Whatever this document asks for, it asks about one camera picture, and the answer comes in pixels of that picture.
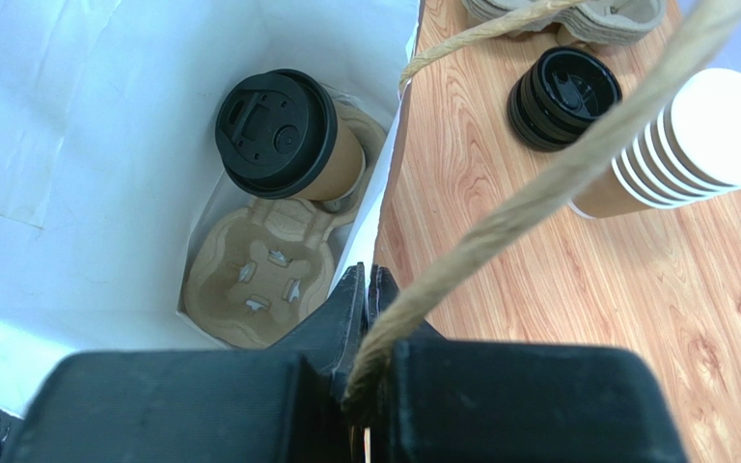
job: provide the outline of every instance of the paper coffee cup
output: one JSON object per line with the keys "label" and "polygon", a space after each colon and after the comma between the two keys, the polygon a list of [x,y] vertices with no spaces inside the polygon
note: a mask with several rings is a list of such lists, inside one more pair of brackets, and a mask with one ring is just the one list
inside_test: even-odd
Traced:
{"label": "paper coffee cup", "polygon": [[681,161],[677,154],[681,152],[681,148],[672,136],[672,130],[667,127],[668,109],[666,108],[659,113],[656,122],[651,125],[651,138],[657,149],[656,154],[665,165],[671,166],[671,171],[677,180],[686,185],[686,188],[695,188],[703,192],[724,193],[736,188],[732,185],[723,185],[705,180],[697,172],[694,172],[698,171],[695,167],[690,165],[690,168],[688,168],[689,163]]}
{"label": "paper coffee cup", "polygon": [[365,162],[327,92],[291,69],[240,82],[219,111],[216,143],[233,182],[268,200],[335,200],[354,187]]}
{"label": "paper coffee cup", "polygon": [[707,184],[741,187],[741,73],[711,68],[693,76],[664,127],[677,165]]}
{"label": "paper coffee cup", "polygon": [[637,192],[624,179],[614,158],[608,170],[577,195],[570,207],[582,217],[604,219],[648,209],[671,209],[674,205],[657,203]]}
{"label": "paper coffee cup", "polygon": [[630,173],[625,179],[641,193],[656,202],[666,204],[686,203],[698,197],[683,195],[662,183],[646,166],[639,137],[618,157],[619,168]]}

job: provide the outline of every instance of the brown paper cup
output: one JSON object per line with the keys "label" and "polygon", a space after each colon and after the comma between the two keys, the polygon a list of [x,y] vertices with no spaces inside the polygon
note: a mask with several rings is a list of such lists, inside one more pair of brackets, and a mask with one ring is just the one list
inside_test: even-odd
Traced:
{"label": "brown paper cup", "polygon": [[577,214],[593,219],[615,217],[653,208],[673,208],[669,204],[656,203],[638,193],[622,176],[616,159],[601,177],[573,199],[570,207]]}

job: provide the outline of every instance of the cup lid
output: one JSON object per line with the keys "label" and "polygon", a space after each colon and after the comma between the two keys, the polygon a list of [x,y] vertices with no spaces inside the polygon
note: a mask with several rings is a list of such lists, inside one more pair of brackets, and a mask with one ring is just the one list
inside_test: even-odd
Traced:
{"label": "cup lid", "polygon": [[670,112],[688,160],[722,183],[741,186],[741,73],[699,72],[676,95]]}
{"label": "cup lid", "polygon": [[291,69],[240,82],[216,121],[216,144],[228,175],[266,199],[287,198],[314,181],[336,137],[330,96],[312,77]]}
{"label": "cup lid", "polygon": [[547,50],[535,72],[544,95],[577,122],[593,123],[621,100],[621,87],[613,73],[578,48]]}

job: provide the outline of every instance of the coffee cup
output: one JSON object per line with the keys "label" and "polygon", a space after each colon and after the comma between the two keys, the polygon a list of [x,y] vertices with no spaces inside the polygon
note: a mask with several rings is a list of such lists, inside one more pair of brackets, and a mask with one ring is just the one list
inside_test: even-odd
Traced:
{"label": "coffee cup", "polygon": [[673,191],[647,168],[644,163],[639,137],[634,139],[633,143],[622,151],[618,157],[618,163],[620,169],[630,173],[630,178],[626,178],[628,182],[656,201],[669,204],[694,199],[694,197]]}
{"label": "coffee cup", "polygon": [[662,163],[671,166],[672,174],[686,187],[699,189],[704,192],[727,192],[735,189],[733,185],[724,185],[718,181],[709,181],[692,163],[687,161],[686,156],[681,153],[681,147],[675,141],[670,123],[670,107],[665,108],[651,127],[653,143],[657,148],[657,154]]}
{"label": "coffee cup", "polygon": [[697,73],[664,118],[676,169],[719,188],[741,188],[741,73],[722,68]]}
{"label": "coffee cup", "polygon": [[621,100],[621,87],[598,59],[578,48],[551,48],[508,98],[514,132],[534,150],[562,150]]}
{"label": "coffee cup", "polygon": [[622,173],[618,160],[570,202],[582,217],[603,219],[649,209],[672,209],[675,204],[657,202],[637,191]]}
{"label": "coffee cup", "polygon": [[365,166],[328,93],[292,69],[236,85],[219,111],[216,144],[231,180],[268,200],[338,200],[356,187]]}

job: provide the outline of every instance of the stack of black lids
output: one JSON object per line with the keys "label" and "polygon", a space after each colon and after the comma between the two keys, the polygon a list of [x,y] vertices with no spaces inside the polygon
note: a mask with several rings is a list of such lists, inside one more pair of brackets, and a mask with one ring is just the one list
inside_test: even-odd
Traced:
{"label": "stack of black lids", "polygon": [[607,67],[572,47],[546,51],[508,99],[508,120],[519,138],[540,151],[562,150],[621,101]]}
{"label": "stack of black lids", "polygon": [[240,82],[222,104],[216,144],[237,186],[260,198],[288,198],[328,163],[337,137],[333,101],[312,77],[273,70]]}

